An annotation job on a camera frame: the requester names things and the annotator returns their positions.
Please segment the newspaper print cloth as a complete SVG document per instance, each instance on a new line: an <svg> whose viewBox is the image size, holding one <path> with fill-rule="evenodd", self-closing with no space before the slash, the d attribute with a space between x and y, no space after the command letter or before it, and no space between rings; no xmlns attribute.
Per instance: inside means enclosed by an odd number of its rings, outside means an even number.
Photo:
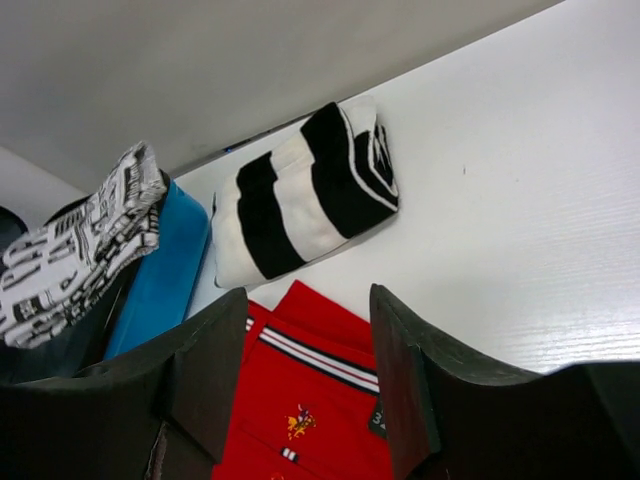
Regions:
<svg viewBox="0 0 640 480"><path fill-rule="evenodd" d="M1 258L2 342L36 348L80 321L124 268L158 248L167 191L140 142L79 206L13 241Z"/></svg>

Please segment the red polo shirt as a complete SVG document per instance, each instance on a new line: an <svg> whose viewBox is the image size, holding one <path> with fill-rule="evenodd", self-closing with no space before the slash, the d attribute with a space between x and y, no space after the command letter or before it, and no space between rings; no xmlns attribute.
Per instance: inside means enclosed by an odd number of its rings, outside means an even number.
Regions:
<svg viewBox="0 0 640 480"><path fill-rule="evenodd" d="M213 478L392 478L370 324L294 281L246 330Z"/></svg>

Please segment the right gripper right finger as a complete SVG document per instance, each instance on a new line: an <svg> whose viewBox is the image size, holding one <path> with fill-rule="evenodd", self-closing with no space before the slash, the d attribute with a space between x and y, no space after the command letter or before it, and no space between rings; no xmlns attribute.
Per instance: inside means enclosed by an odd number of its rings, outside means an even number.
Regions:
<svg viewBox="0 0 640 480"><path fill-rule="evenodd" d="M370 290L380 401L397 479L635 479L639 365L548 374L492 358Z"/></svg>

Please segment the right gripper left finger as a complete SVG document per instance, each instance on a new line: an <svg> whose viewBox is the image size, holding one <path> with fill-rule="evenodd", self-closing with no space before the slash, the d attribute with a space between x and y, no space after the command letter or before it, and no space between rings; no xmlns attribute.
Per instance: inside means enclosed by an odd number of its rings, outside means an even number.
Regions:
<svg viewBox="0 0 640 480"><path fill-rule="evenodd" d="M1 388L4 479L209 479L223 457L248 298L70 378Z"/></svg>

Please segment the blue kids suitcase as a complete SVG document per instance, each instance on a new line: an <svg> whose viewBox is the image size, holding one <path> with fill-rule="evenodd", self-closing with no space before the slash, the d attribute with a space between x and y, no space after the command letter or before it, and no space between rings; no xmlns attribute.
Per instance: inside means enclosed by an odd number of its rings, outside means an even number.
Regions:
<svg viewBox="0 0 640 480"><path fill-rule="evenodd" d="M176 327L186 317L210 227L204 207L176 183L159 204L160 245L133 262L85 319L32 350L1 346L1 382L70 377Z"/></svg>

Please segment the black white striped sweater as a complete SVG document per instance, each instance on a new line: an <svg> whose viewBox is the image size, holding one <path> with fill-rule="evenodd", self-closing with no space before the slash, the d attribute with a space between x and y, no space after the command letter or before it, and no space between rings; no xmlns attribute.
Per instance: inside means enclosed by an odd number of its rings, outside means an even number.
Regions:
<svg viewBox="0 0 640 480"><path fill-rule="evenodd" d="M329 103L215 191L216 286L259 285L333 252L398 213L375 100Z"/></svg>

